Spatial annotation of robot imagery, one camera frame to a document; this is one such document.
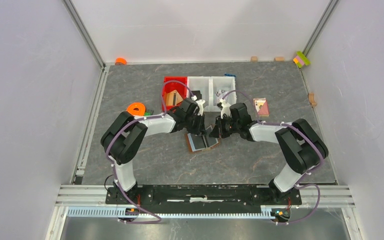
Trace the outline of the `brown leather card holder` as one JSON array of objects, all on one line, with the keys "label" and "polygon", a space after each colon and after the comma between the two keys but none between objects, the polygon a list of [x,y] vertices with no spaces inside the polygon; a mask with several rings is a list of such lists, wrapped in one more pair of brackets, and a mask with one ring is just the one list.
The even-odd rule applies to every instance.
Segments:
[{"label": "brown leather card holder", "polygon": [[191,133],[185,134],[185,139],[190,153],[211,150],[220,144],[220,140],[216,137],[211,137],[214,125],[210,125],[205,129],[205,135],[195,135]]}]

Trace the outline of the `dark grey credit card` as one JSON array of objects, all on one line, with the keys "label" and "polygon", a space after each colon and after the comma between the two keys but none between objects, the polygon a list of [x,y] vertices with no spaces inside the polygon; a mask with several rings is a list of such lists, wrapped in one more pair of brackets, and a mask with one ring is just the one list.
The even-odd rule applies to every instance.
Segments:
[{"label": "dark grey credit card", "polygon": [[193,152],[201,151],[209,147],[205,135],[190,134],[189,143]]}]

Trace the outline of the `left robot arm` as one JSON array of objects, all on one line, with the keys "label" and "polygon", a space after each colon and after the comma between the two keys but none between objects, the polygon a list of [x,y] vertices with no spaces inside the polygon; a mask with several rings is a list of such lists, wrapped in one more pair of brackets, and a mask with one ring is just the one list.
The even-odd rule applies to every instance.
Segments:
[{"label": "left robot arm", "polygon": [[101,137],[107,159],[114,165],[115,184],[119,188],[118,197],[125,204],[133,203],[137,198],[134,186],[133,158],[136,156],[143,139],[157,134],[171,134],[187,130],[193,135],[205,135],[206,101],[185,98],[179,106],[168,112],[150,116],[134,116],[128,111],[121,112]]}]

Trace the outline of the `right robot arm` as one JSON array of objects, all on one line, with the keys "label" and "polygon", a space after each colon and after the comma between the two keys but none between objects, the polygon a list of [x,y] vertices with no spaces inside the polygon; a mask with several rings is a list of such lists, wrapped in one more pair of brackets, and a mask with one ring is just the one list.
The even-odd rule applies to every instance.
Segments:
[{"label": "right robot arm", "polygon": [[303,118],[293,122],[269,123],[252,120],[245,103],[233,105],[225,100],[217,104],[220,115],[216,117],[211,137],[225,139],[239,134],[250,142],[278,144],[286,164],[269,183],[269,199],[282,204],[289,198],[289,191],[296,187],[304,175],[309,175],[329,155],[329,150],[319,135]]}]

